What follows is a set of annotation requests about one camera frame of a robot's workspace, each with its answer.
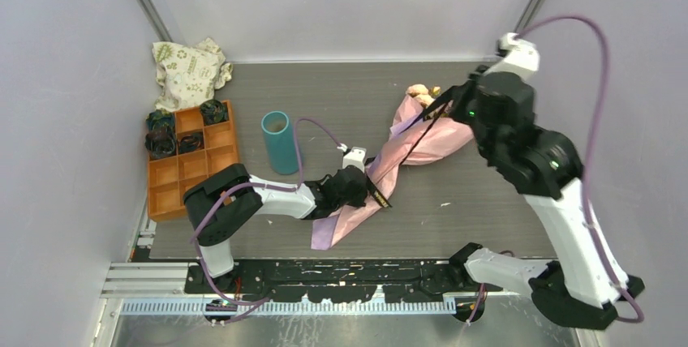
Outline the teal cylindrical vase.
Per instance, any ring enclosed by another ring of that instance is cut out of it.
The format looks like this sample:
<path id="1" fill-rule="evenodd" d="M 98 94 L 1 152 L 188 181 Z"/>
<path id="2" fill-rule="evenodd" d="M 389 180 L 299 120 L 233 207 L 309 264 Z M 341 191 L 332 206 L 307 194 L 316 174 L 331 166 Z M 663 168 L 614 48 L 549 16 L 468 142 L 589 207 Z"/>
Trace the teal cylindrical vase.
<path id="1" fill-rule="evenodd" d="M 261 120 L 264 145 L 269 164 L 280 175 L 299 171 L 292 122 L 282 111 L 268 112 Z"/>

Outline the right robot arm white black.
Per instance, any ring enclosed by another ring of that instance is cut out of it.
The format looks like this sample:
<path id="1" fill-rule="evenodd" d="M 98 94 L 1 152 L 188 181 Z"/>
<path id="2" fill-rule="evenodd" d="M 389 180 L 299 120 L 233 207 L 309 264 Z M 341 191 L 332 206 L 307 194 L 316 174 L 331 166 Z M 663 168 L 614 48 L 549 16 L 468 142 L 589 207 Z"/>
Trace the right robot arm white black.
<path id="1" fill-rule="evenodd" d="M 616 303 L 642 293 L 643 280 L 620 268 L 596 228 L 573 142 L 536 124 L 535 89 L 516 74 L 488 73 L 453 86 L 449 102 L 451 119 L 471 128 L 479 154 L 526 200 L 556 253 L 519 259 L 471 242 L 449 260 L 453 285 L 518 293 L 562 327 L 603 331 L 618 321 Z"/>

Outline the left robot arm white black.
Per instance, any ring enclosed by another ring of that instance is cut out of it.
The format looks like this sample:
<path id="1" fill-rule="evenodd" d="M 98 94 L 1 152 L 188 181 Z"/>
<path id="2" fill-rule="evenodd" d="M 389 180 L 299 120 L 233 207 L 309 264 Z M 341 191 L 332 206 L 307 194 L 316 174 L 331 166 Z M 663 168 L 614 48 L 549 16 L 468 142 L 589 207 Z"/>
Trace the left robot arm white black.
<path id="1" fill-rule="evenodd" d="M 367 197 L 368 177 L 353 165 L 296 186 L 250 175 L 237 163 L 187 190 L 182 202 L 207 269 L 204 280 L 225 293 L 237 280 L 230 237 L 249 219 L 279 215 L 319 220 L 345 206 L 363 207 Z"/>

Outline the pink paper flower bouquet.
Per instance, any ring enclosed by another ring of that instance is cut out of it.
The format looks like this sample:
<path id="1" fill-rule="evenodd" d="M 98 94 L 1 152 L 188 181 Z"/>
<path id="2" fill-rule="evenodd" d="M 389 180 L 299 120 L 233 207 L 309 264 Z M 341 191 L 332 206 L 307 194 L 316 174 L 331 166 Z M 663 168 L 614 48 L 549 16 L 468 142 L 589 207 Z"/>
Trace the pink paper flower bouquet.
<path id="1" fill-rule="evenodd" d="M 367 165 L 368 176 L 386 199 L 391 198 L 397 187 L 402 165 L 428 165 L 439 161 L 473 138 L 469 126 L 453 121 L 440 109 L 434 111 L 440 118 L 433 126 L 430 125 L 431 115 L 415 120 L 439 98 L 440 92 L 439 87 L 409 86 L 393 117 L 388 141 L 373 162 Z M 330 249 L 383 208 L 372 196 L 365 203 L 361 208 L 345 206 L 325 219 L 314 221 L 311 248 L 317 251 Z"/>

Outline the black ribbon gold lettering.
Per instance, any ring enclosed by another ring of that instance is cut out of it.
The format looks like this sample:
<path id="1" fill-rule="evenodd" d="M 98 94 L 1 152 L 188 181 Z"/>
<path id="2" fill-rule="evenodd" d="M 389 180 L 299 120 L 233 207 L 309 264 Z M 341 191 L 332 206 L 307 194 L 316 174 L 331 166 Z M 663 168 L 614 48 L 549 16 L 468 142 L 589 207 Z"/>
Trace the black ribbon gold lettering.
<path id="1" fill-rule="evenodd" d="M 389 139 L 367 162 L 374 208 L 389 208 L 402 165 L 427 165 L 462 148 L 472 138 L 467 126 L 449 118 L 451 93 L 422 84 L 405 92 L 389 128 Z"/>

